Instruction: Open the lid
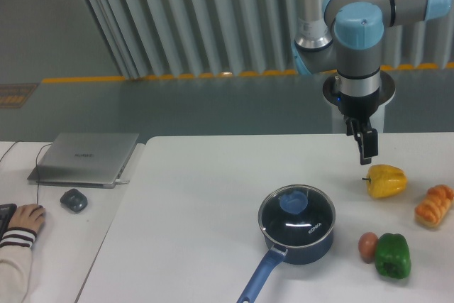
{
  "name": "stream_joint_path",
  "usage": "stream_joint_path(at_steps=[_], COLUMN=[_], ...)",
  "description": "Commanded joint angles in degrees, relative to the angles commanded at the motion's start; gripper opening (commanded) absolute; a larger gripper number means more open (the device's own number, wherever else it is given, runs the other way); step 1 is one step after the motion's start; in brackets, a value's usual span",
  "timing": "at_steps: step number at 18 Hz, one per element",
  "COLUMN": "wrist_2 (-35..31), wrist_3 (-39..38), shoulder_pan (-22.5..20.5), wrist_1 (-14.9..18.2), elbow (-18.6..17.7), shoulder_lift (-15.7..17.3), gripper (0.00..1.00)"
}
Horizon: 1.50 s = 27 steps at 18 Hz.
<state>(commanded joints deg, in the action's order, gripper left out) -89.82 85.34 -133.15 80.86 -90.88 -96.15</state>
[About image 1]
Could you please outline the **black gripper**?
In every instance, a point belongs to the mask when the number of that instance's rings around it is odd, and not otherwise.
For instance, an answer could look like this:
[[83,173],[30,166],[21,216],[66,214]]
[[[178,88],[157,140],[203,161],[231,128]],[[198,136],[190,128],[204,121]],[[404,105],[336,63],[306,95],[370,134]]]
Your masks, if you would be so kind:
[[373,92],[363,97],[352,97],[340,93],[338,108],[345,117],[346,135],[352,136],[360,150],[360,164],[368,165],[378,155],[378,132],[366,121],[373,115],[379,106],[380,93]]

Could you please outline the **white sleeve forearm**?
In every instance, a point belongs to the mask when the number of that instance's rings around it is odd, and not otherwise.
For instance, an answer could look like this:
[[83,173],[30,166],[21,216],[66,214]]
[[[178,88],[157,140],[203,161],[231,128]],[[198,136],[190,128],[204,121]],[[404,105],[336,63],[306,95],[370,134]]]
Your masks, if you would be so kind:
[[1,239],[1,302],[23,302],[33,261],[37,233],[27,228],[9,228]]

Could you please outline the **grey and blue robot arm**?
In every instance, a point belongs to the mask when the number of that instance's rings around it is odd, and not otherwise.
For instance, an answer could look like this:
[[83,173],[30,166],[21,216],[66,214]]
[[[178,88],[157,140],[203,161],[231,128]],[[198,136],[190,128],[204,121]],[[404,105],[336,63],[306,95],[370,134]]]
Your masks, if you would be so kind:
[[381,70],[386,28],[446,16],[453,0],[301,0],[292,43],[297,72],[333,70],[323,95],[337,108],[347,135],[354,137],[360,164],[377,156],[378,131],[371,118],[395,93]]

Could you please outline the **person's hand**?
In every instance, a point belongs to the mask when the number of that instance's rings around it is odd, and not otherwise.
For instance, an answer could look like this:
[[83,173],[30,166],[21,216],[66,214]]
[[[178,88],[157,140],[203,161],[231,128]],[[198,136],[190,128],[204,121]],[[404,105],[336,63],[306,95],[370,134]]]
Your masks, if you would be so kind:
[[9,229],[25,229],[36,235],[40,232],[45,222],[45,211],[37,210],[39,204],[27,204],[19,206],[12,216]]

